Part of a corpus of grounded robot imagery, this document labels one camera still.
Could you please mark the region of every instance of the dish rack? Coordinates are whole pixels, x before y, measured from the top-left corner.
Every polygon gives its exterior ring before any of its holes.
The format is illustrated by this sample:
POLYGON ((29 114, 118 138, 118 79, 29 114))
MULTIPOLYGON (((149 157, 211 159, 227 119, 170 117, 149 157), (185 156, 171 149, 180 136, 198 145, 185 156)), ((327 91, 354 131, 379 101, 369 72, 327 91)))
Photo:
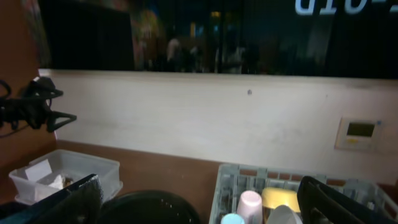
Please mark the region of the dish rack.
POLYGON ((306 175, 316 178, 375 212, 398 220, 398 205, 374 183, 294 170, 222 164, 218 169, 209 224, 219 224, 224 215, 235 213, 240 195, 244 191, 253 190, 261 195, 264 188, 276 187, 297 192, 301 179, 306 175))

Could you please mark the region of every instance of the thermostat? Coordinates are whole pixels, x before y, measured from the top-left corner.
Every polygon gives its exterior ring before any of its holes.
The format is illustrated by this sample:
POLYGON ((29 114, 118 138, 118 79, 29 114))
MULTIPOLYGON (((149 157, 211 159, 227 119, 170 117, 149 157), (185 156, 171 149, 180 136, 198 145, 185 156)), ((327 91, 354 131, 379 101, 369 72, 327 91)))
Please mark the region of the thermostat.
POLYGON ((337 149, 373 152, 382 132, 382 121, 342 118, 335 147, 337 149))

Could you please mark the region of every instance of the white paper label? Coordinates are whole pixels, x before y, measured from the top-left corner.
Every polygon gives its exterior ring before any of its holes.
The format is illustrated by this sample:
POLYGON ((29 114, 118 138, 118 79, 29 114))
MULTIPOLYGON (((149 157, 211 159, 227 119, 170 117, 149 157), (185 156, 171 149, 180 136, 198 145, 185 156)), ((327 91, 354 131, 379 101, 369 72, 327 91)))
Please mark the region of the white paper label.
POLYGON ((28 169, 25 170, 26 177, 30 181, 38 181, 52 173, 49 160, 46 159, 28 169))

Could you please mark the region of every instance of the light blue cup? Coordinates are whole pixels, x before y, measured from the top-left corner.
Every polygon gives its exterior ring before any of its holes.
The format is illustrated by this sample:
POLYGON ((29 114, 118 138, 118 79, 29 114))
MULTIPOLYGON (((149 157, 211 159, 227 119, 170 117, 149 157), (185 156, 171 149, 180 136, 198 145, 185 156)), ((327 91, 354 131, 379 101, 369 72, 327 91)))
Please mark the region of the light blue cup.
POLYGON ((244 220, 238 214, 230 213, 223 217, 221 224, 244 224, 244 220))

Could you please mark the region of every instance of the brown surface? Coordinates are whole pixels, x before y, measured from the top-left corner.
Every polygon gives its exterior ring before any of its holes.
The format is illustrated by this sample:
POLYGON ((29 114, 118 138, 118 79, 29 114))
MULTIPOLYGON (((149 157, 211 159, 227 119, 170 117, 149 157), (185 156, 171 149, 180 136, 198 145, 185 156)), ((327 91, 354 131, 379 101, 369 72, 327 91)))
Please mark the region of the brown surface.
MULTIPOLYGON (((5 80, 11 86, 15 97, 21 87, 38 76, 33 43, 22 13, 21 1, 0 0, 0 33, 0 80, 5 80)), ((0 95, 5 93, 0 86, 0 95)), ((20 122, 20 127, 24 125, 25 122, 20 122)), ((0 128, 0 136, 10 131, 10 125, 5 124, 0 128)), ((9 201, 15 194, 8 173, 54 149, 55 137, 47 133, 45 127, 41 130, 27 128, 15 135, 0 138, 0 203, 9 201)))
POLYGON ((208 223, 220 165, 218 162, 66 141, 57 141, 57 149, 119 161, 120 179, 123 181, 119 195, 137 190, 172 192, 193 205, 201 221, 208 223))

